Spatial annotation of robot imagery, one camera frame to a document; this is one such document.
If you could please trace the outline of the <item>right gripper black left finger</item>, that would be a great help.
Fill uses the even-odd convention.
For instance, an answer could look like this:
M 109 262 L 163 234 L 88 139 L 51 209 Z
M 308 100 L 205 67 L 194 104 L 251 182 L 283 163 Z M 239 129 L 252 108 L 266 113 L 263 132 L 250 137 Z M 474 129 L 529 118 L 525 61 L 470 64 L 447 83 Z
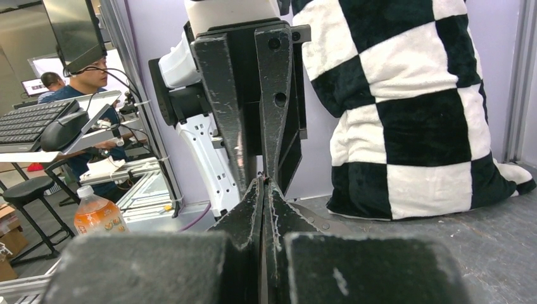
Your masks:
M 43 303 L 258 303 L 263 194 L 202 232 L 88 234 L 65 249 Z

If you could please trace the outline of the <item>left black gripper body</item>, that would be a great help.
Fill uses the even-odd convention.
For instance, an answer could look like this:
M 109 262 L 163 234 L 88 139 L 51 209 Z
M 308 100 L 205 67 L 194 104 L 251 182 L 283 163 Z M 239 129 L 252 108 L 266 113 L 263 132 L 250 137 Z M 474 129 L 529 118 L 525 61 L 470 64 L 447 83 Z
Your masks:
M 277 23 L 286 23 L 290 26 L 292 43 L 292 70 L 290 76 L 291 89 L 288 99 L 286 125 L 279 156 L 278 179 L 274 181 L 270 177 L 267 177 L 264 172 L 260 120 L 261 89 L 255 42 L 255 30 L 260 27 L 270 26 Z M 248 177 L 251 179 L 250 182 L 257 175 L 256 159 L 258 156 L 261 156 L 263 160 L 264 177 L 275 182 L 279 186 L 279 189 L 282 193 L 287 193 L 302 159 L 301 142 L 307 137 L 302 46 L 304 43 L 311 41 L 311 28 L 309 25 L 291 25 L 279 18 L 270 18 L 255 22 L 244 22 L 233 25 L 212 27 L 208 31 L 199 34 L 196 38 L 214 34 L 225 34 L 228 38 L 228 45 L 239 99 L 239 109 L 243 114 L 244 130 L 246 131 L 247 160 L 249 168 Z M 195 57 L 194 60 L 199 70 L 198 62 L 196 61 Z

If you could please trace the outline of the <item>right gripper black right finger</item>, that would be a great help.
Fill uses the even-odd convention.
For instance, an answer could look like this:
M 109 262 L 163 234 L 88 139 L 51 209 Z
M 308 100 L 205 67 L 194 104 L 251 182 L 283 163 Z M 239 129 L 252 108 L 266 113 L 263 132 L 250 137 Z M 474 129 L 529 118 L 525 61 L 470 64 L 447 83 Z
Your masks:
M 271 303 L 470 303 L 448 248 L 404 234 L 321 232 L 263 181 Z

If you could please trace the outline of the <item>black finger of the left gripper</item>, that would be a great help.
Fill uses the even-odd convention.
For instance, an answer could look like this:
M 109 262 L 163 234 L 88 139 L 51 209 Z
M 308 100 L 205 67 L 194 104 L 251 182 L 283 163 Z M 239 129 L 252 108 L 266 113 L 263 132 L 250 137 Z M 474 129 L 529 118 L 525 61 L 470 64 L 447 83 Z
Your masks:
M 200 36 L 193 42 L 203 84 L 214 119 L 224 140 L 230 168 L 243 197 L 250 184 L 246 131 L 234 78 L 228 38 L 225 34 Z
M 264 172 L 267 177 L 276 181 L 291 89 L 290 26 L 277 23 L 257 28 L 255 42 L 261 89 L 260 120 Z

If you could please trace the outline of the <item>silver perforated metal plate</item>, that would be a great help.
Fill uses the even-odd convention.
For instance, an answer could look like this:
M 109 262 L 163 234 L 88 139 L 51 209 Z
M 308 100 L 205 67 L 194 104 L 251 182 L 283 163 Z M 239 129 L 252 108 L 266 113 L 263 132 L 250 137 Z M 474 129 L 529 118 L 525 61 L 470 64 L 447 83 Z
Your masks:
M 330 220 L 328 218 L 321 217 L 317 215 L 315 212 L 311 211 L 310 209 L 301 206 L 296 203 L 290 203 L 290 205 L 297 209 L 298 212 L 304 216 L 309 223 L 314 225 L 316 228 L 318 228 L 320 231 L 328 233 L 328 234 L 352 234 L 353 231 L 349 229 L 346 225 L 342 224 L 341 222 L 336 222 L 334 220 Z

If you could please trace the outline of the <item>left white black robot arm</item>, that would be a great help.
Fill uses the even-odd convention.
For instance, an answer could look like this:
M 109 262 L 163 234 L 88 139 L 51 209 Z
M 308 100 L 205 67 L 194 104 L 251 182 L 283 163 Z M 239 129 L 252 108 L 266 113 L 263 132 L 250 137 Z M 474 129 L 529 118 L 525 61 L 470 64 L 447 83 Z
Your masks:
M 309 25 L 280 18 L 210 27 L 149 61 L 161 115 L 185 140 L 211 210 L 232 210 L 256 177 L 287 193 L 307 137 L 302 46 Z

